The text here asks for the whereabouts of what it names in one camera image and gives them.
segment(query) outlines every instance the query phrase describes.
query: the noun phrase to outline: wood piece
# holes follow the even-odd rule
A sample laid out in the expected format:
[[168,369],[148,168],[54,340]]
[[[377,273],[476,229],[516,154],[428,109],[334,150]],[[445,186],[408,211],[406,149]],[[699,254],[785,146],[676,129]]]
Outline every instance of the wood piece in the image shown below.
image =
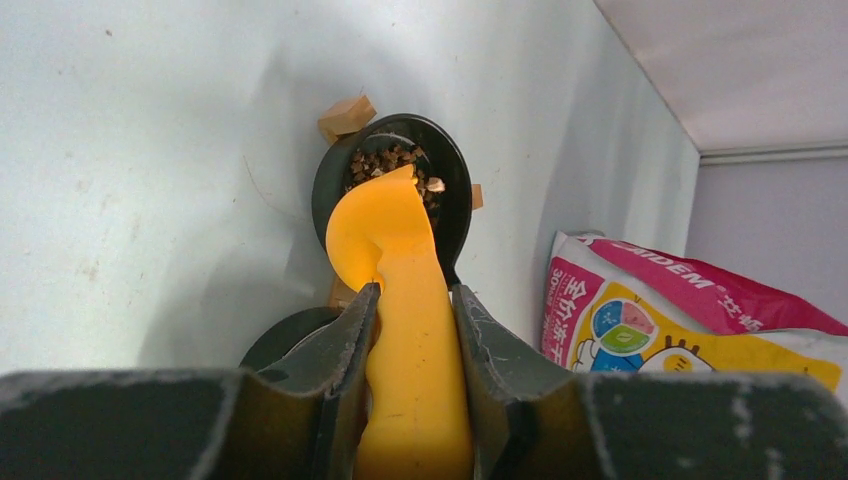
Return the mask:
[[345,285],[338,275],[336,275],[333,278],[333,287],[330,290],[330,300],[327,302],[327,306],[333,308],[347,308],[347,306],[350,305],[350,302],[353,301],[354,297],[356,297],[356,292]]
[[362,130],[368,121],[377,115],[368,97],[348,98],[337,102],[318,119],[318,129],[330,144],[336,143],[339,136]]
[[479,183],[471,185],[471,210],[483,208],[483,186]]

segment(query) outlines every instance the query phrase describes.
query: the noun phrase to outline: floor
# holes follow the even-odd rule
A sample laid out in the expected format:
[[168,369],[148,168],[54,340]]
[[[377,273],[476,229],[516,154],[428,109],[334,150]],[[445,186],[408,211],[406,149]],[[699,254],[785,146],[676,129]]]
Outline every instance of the floor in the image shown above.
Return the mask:
[[698,155],[591,0],[0,4],[0,372],[228,366],[322,305],[336,100],[483,185],[458,273],[538,344],[554,231],[682,253]]

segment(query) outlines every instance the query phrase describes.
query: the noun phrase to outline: yellow scoop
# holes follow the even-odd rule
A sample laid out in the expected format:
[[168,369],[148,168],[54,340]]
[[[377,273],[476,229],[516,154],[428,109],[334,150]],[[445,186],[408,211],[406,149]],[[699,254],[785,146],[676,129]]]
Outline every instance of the yellow scoop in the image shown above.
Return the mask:
[[380,334],[365,376],[373,408],[354,477],[469,479],[471,427],[459,341],[413,167],[354,188],[327,225],[327,254],[349,287],[380,282]]

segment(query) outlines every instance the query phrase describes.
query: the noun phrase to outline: black bowl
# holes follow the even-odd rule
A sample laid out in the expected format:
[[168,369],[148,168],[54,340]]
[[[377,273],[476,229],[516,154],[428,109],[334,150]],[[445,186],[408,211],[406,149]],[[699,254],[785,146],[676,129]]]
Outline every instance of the black bowl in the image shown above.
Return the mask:
[[321,161],[312,185],[312,223],[324,250],[327,249],[327,223],[336,204],[350,185],[350,162],[353,154],[362,149],[369,153],[397,143],[420,145],[428,165],[428,176],[445,182],[440,195],[438,223],[433,231],[436,254],[448,287],[461,283],[456,275],[456,260],[465,245],[471,225],[471,178],[459,148],[432,121],[409,113],[381,118],[359,132],[339,139]]

